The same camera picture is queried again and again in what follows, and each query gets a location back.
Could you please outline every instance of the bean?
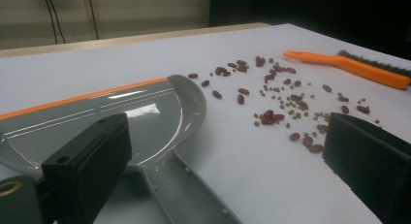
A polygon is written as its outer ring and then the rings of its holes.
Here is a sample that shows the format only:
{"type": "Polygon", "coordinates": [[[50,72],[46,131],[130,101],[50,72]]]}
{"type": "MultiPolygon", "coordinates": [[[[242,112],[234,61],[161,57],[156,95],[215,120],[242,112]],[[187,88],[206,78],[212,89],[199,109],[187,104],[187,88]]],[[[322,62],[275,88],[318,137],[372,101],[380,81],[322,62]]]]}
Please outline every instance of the bean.
{"type": "Polygon", "coordinates": [[[234,64],[234,63],[229,63],[229,64],[227,64],[227,66],[229,66],[229,67],[232,67],[232,68],[236,68],[237,67],[237,64],[234,64]]]}
{"type": "Polygon", "coordinates": [[[341,111],[342,111],[342,113],[344,113],[344,114],[347,114],[348,112],[350,112],[350,110],[349,110],[348,107],[346,107],[346,106],[341,106],[341,111]]]}
{"type": "Polygon", "coordinates": [[[287,70],[287,72],[290,73],[290,74],[295,74],[295,73],[297,72],[296,69],[291,68],[291,67],[286,68],[286,70],[287,70]]]}
{"type": "Polygon", "coordinates": [[[238,92],[241,93],[241,94],[243,94],[243,95],[248,95],[248,94],[250,94],[250,91],[247,90],[247,89],[245,89],[245,88],[240,88],[240,89],[238,90],[238,92]]]}
{"type": "Polygon", "coordinates": [[[369,114],[369,107],[357,106],[357,110],[362,113],[369,114]]]}
{"type": "Polygon", "coordinates": [[[332,89],[327,85],[323,85],[323,89],[325,89],[327,92],[332,92],[332,89]]]}
{"type": "Polygon", "coordinates": [[[267,110],[263,114],[264,117],[269,117],[269,118],[272,118],[273,115],[274,115],[274,111],[272,111],[272,110],[267,110]]]}
{"type": "Polygon", "coordinates": [[[217,99],[223,98],[223,96],[220,94],[220,92],[218,92],[218,91],[216,91],[216,90],[213,90],[213,91],[212,91],[212,95],[213,95],[215,98],[217,98],[217,99]]]}
{"type": "Polygon", "coordinates": [[[348,102],[350,99],[348,99],[347,97],[338,96],[338,100],[341,102],[348,102]]]}
{"type": "Polygon", "coordinates": [[[266,75],[266,80],[274,80],[275,75],[266,75]]]}
{"type": "Polygon", "coordinates": [[[275,123],[275,119],[263,118],[263,119],[261,120],[261,123],[262,123],[262,124],[265,124],[265,125],[274,124],[274,123],[275,123]]]}
{"type": "Polygon", "coordinates": [[[272,75],[277,75],[277,72],[274,69],[269,69],[269,73],[272,75]]]}
{"type": "Polygon", "coordinates": [[[324,151],[324,146],[321,144],[314,144],[308,148],[308,150],[312,153],[319,153],[324,151]]]}
{"type": "Polygon", "coordinates": [[[328,126],[328,125],[319,124],[319,125],[317,125],[317,129],[318,129],[320,132],[322,132],[322,131],[327,132],[327,131],[329,130],[329,126],[328,126]]]}
{"type": "Polygon", "coordinates": [[[246,73],[246,72],[247,72],[247,69],[246,69],[246,68],[242,68],[242,67],[238,67],[237,70],[240,71],[240,72],[243,72],[243,73],[246,73]]]}
{"type": "Polygon", "coordinates": [[[238,65],[246,65],[247,63],[243,60],[237,60],[238,65]]]}
{"type": "Polygon", "coordinates": [[[209,85],[209,80],[205,80],[202,82],[202,86],[208,86],[209,85]]]}
{"type": "Polygon", "coordinates": [[[190,75],[188,75],[188,78],[190,78],[190,79],[195,79],[195,78],[197,78],[199,75],[197,75],[197,74],[190,74],[190,75]]]}
{"type": "Polygon", "coordinates": [[[283,120],[285,116],[283,114],[273,114],[272,118],[277,120],[283,120]]]}
{"type": "Polygon", "coordinates": [[[308,148],[310,148],[310,147],[312,146],[312,142],[313,142],[313,140],[312,140],[312,138],[309,137],[309,136],[307,136],[307,137],[305,137],[305,138],[302,139],[302,144],[303,144],[305,147],[308,147],[308,148]]]}
{"type": "Polygon", "coordinates": [[[301,86],[301,81],[300,80],[296,80],[294,82],[294,86],[301,86]]]}
{"type": "Polygon", "coordinates": [[[244,96],[238,95],[237,101],[238,101],[238,103],[241,104],[241,105],[244,104],[244,96]]]}
{"type": "Polygon", "coordinates": [[[290,140],[291,141],[297,141],[299,138],[300,138],[299,133],[294,133],[294,134],[290,135],[290,140]]]}

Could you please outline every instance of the white tabletop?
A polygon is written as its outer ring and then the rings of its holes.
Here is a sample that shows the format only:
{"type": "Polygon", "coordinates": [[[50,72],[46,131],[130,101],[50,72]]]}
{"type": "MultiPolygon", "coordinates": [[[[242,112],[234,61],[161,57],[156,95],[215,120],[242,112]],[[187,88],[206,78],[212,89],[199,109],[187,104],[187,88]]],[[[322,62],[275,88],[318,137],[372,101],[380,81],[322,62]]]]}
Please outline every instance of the white tabletop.
{"type": "MultiPolygon", "coordinates": [[[[374,123],[411,143],[411,91],[389,88],[329,66],[308,65],[287,60],[284,50],[306,50],[336,54],[348,49],[369,59],[411,69],[411,62],[304,30],[291,24],[233,32],[176,37],[157,41],[79,49],[46,54],[0,58],[0,113],[11,112],[80,94],[136,81],[170,75],[199,74],[196,83],[210,80],[202,88],[207,116],[199,132],[178,152],[221,197],[243,223],[380,223],[350,188],[324,163],[321,154],[310,153],[301,142],[292,143],[294,132],[311,133],[324,119],[313,120],[315,112],[340,112],[341,92],[350,99],[350,114],[374,123]],[[271,63],[255,66],[255,57],[273,58],[280,66],[297,73],[279,74],[263,97],[264,76],[271,63]],[[218,66],[238,59],[248,62],[249,71],[229,77],[210,76],[218,66]],[[302,85],[284,85],[285,79],[302,85]],[[332,93],[322,88],[327,84],[332,93]],[[237,103],[237,89],[250,90],[245,104],[237,103]],[[223,99],[215,99],[218,90],[223,99]],[[289,108],[280,109],[278,96],[301,95],[309,106],[309,116],[294,120],[289,108]],[[354,109],[365,98],[370,114],[354,109]],[[254,126],[254,113],[268,109],[283,113],[279,125],[254,126]]],[[[314,142],[324,143],[318,134],[314,142]]],[[[16,172],[0,166],[0,179],[16,172]]],[[[153,200],[137,192],[136,184],[122,179],[96,223],[165,223],[153,200]]]]}

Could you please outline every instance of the electrical cable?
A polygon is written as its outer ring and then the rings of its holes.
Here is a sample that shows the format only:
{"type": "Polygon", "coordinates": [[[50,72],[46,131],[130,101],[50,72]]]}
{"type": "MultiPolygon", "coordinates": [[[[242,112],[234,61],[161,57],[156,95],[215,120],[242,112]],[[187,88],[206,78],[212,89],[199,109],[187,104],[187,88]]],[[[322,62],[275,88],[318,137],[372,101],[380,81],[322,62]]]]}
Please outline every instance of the electrical cable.
{"type": "Polygon", "coordinates": [[[45,0],[45,1],[46,1],[47,8],[48,8],[48,12],[49,12],[50,18],[51,18],[52,31],[53,31],[53,33],[54,33],[54,41],[55,41],[55,44],[57,45],[58,43],[57,43],[57,35],[56,35],[56,33],[55,33],[54,19],[53,19],[53,17],[52,17],[52,13],[51,13],[50,5],[48,4],[48,0],[45,0]]]}
{"type": "Polygon", "coordinates": [[[61,38],[63,39],[63,43],[66,44],[66,39],[64,39],[63,33],[62,33],[62,31],[61,31],[60,21],[58,20],[57,12],[55,11],[55,8],[54,8],[54,5],[53,5],[53,3],[52,3],[52,0],[49,0],[49,2],[50,2],[50,4],[51,4],[52,10],[54,11],[55,19],[56,19],[56,21],[57,21],[58,31],[60,32],[60,36],[61,36],[61,38]]]}

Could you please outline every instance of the brush bristles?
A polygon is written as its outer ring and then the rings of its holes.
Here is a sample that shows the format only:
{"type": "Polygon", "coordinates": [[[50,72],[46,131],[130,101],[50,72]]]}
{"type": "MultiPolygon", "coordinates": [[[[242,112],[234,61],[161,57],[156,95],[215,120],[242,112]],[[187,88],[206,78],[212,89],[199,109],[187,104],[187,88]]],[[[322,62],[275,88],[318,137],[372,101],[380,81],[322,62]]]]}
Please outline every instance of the brush bristles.
{"type": "Polygon", "coordinates": [[[369,60],[369,59],[364,58],[362,56],[357,56],[355,54],[352,54],[352,53],[348,52],[345,49],[341,50],[338,53],[338,55],[345,56],[345,57],[351,58],[353,60],[368,64],[370,66],[377,67],[377,68],[380,68],[380,69],[383,69],[383,70],[386,70],[386,71],[394,72],[396,74],[411,78],[411,70],[407,70],[407,69],[404,69],[404,68],[399,68],[399,67],[396,67],[396,66],[392,66],[391,64],[386,64],[386,63],[382,63],[382,62],[379,62],[379,61],[369,60]]]}

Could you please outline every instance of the orange brush handle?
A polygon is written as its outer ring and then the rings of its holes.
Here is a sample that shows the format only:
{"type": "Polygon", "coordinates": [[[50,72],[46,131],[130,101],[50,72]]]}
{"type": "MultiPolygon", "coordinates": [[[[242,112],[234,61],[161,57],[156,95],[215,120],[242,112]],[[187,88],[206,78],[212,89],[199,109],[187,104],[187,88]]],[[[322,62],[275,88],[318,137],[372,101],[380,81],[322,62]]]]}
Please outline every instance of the orange brush handle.
{"type": "Polygon", "coordinates": [[[332,65],[356,76],[397,89],[405,89],[411,82],[411,79],[406,76],[379,69],[344,56],[329,56],[305,51],[284,51],[283,54],[301,62],[332,65]]]}

